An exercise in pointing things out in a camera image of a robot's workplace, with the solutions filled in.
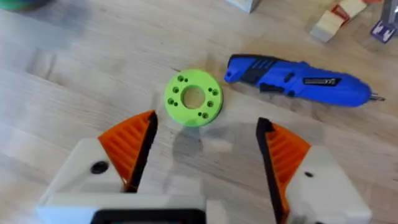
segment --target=green 3d printed disc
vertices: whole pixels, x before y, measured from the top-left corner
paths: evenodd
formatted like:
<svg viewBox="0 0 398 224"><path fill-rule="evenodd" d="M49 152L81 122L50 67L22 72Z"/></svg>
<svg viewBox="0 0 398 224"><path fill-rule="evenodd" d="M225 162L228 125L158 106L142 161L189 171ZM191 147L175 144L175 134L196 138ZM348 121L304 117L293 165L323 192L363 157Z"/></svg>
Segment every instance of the green 3d printed disc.
<svg viewBox="0 0 398 224"><path fill-rule="evenodd" d="M184 95L190 88L200 88L204 92L204 102L195 109L184 104ZM169 115L177 122L199 127L213 121L223 105L223 92L217 81L201 70L184 70L176 74L167 84L164 101Z"/></svg>

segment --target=blurry object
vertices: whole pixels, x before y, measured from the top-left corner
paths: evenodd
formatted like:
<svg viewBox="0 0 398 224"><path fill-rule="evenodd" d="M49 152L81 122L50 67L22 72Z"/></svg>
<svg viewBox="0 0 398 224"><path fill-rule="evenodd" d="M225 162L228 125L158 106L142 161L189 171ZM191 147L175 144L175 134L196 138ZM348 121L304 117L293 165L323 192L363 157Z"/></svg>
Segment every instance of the blurry object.
<svg viewBox="0 0 398 224"><path fill-rule="evenodd" d="M383 44L386 44L391 40L396 31L397 29L394 25L380 20L371 30L371 35L377 40L380 40Z"/></svg>
<svg viewBox="0 0 398 224"><path fill-rule="evenodd" d="M338 29L366 9L368 3L380 0L343 0L327 10L313 26L310 34L317 39L328 42Z"/></svg>
<svg viewBox="0 0 398 224"><path fill-rule="evenodd" d="M326 11L321 19L312 27L310 34L323 42L328 42L344 22L344 18L337 16L331 11Z"/></svg>
<svg viewBox="0 0 398 224"><path fill-rule="evenodd" d="M398 0L385 0L383 4L383 11L381 15L381 20L389 23L394 24L395 26L398 25Z"/></svg>
<svg viewBox="0 0 398 224"><path fill-rule="evenodd" d="M250 13L259 4L260 0L227 0L229 3L241 8L247 13Z"/></svg>
<svg viewBox="0 0 398 224"><path fill-rule="evenodd" d="M339 6L348 14L349 18L352 19L362 12L368 6L362 0L343 0L339 3Z"/></svg>
<svg viewBox="0 0 398 224"><path fill-rule="evenodd" d="M0 9L28 11L47 4L51 0L0 0Z"/></svg>

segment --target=screwdriver button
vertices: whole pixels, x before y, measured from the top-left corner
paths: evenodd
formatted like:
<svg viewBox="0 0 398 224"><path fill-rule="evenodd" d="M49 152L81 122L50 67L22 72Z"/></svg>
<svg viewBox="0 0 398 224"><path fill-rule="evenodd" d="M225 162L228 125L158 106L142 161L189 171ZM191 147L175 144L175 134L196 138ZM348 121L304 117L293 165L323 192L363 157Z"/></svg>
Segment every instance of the screwdriver button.
<svg viewBox="0 0 398 224"><path fill-rule="evenodd" d="M294 76L294 73L290 72L289 74L286 75L286 77L284 78L284 81L288 82L293 76Z"/></svg>
<svg viewBox="0 0 398 224"><path fill-rule="evenodd" d="M265 83L260 84L260 91L261 92L274 92L274 93L283 93L285 91L285 88L275 86L275 85L268 85Z"/></svg>

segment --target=center hole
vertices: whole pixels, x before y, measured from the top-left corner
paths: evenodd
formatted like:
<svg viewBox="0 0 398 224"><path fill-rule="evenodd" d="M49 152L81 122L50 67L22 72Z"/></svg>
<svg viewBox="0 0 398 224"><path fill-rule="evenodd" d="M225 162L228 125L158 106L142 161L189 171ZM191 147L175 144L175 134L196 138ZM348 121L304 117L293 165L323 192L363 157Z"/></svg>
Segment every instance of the center hole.
<svg viewBox="0 0 398 224"><path fill-rule="evenodd" d="M182 93L182 103L189 109L197 109L203 102L205 102L205 93L197 86L189 86Z"/></svg>

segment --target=red object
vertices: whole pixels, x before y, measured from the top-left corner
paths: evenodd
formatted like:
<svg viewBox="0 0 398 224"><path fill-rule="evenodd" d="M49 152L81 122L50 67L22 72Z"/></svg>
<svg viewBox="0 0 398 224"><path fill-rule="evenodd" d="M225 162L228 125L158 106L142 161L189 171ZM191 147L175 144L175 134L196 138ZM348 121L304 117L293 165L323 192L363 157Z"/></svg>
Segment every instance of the red object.
<svg viewBox="0 0 398 224"><path fill-rule="evenodd" d="M344 26L351 19L339 4L336 4L330 11L333 14L340 16L342 19L344 19L344 23L341 26Z"/></svg>

